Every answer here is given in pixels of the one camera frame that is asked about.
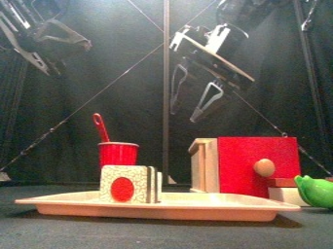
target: red circle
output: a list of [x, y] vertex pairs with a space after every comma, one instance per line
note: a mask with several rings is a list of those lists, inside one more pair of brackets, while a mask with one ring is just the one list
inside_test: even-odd
[[111, 185], [111, 196], [114, 200], [126, 202], [134, 195], [134, 185], [129, 178], [119, 177]]

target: metal rod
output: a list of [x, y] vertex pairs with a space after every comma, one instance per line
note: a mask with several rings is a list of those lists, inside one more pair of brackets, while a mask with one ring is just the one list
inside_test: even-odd
[[311, 23], [312, 23], [312, 15], [315, 13], [315, 10], [316, 10], [316, 7], [317, 7], [317, 3], [319, 3], [319, 0], [313, 0], [312, 1], [312, 5], [311, 5], [311, 8], [309, 8], [309, 14], [308, 14], [308, 18], [303, 24], [303, 31], [309, 31], [309, 26], [311, 26]]
[[165, 95], [163, 95], [163, 183], [169, 184], [169, 25], [170, 3], [165, 0]]
[[320, 97], [320, 92], [319, 92], [317, 75], [313, 65], [313, 55], [309, 46], [309, 33], [303, 31], [303, 23], [305, 20], [305, 15], [300, 0], [295, 0], [293, 3], [295, 3], [296, 16], [300, 26], [300, 38], [303, 43], [303, 50], [304, 50], [304, 56], [305, 56], [308, 74], [309, 74], [309, 87], [311, 87], [313, 108], [315, 108], [315, 114], [319, 126], [319, 138], [321, 142], [323, 155], [324, 155], [325, 164], [332, 165], [332, 152], [329, 150], [328, 129], [325, 125], [325, 117], [323, 112], [323, 99]]

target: dark table surface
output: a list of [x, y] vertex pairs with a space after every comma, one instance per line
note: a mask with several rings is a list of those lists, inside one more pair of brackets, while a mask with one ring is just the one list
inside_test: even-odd
[[307, 207], [272, 222], [205, 222], [48, 216], [15, 199], [97, 190], [2, 186], [0, 248], [333, 248], [333, 212]]

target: black curtain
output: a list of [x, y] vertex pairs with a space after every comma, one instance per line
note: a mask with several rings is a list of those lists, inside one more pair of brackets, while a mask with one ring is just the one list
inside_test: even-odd
[[0, 165], [8, 164], [15, 123], [24, 90], [27, 62], [2, 46], [0, 50]]
[[[28, 66], [8, 158], [15, 157], [36, 137], [74, 115], [31, 153], [11, 165], [8, 173], [14, 179], [38, 182], [99, 181], [101, 139], [91, 119], [97, 112], [105, 117], [111, 139], [141, 145], [138, 164], [154, 165], [162, 170], [163, 46], [159, 45], [163, 43], [163, 2], [71, 1], [62, 22], [91, 40], [93, 49], [67, 59], [67, 76], [62, 79], [47, 77]], [[192, 26], [214, 28], [218, 1], [201, 13], [210, 2], [170, 1], [171, 34], [193, 18], [189, 22]], [[321, 39], [313, 49], [323, 79], [325, 117], [332, 128], [332, 57], [325, 52], [325, 48], [332, 50], [332, 34], [325, 35], [332, 27], [332, 21], [327, 22], [332, 14], [323, 8], [325, 6], [320, 5], [324, 14], [319, 18], [316, 16], [313, 27], [313, 32], [323, 29]], [[147, 54], [147, 58], [135, 65]], [[170, 71], [177, 62], [178, 57], [170, 53]], [[250, 39], [230, 62], [257, 79], [249, 91], [241, 92], [245, 99], [281, 130], [297, 136], [309, 153], [324, 161], [292, 2], [277, 8], [250, 32]], [[204, 75], [202, 81], [193, 83], [180, 112], [169, 119], [169, 175], [177, 183], [190, 183], [188, 149], [196, 138], [281, 135], [237, 96], [210, 117], [193, 124], [189, 119], [206, 83]], [[327, 176], [304, 156], [303, 171], [313, 177]]]

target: red handle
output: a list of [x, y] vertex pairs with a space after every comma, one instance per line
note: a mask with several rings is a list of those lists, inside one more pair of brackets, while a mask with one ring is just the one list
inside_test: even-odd
[[101, 138], [102, 138], [102, 142], [103, 143], [110, 142], [110, 136], [109, 136], [109, 132], [106, 130], [106, 126], [105, 126], [102, 116], [98, 113], [95, 113], [93, 115], [93, 118], [94, 118], [94, 123], [95, 123], [95, 125], [98, 127], [98, 130], [99, 130], [99, 135], [101, 135]]

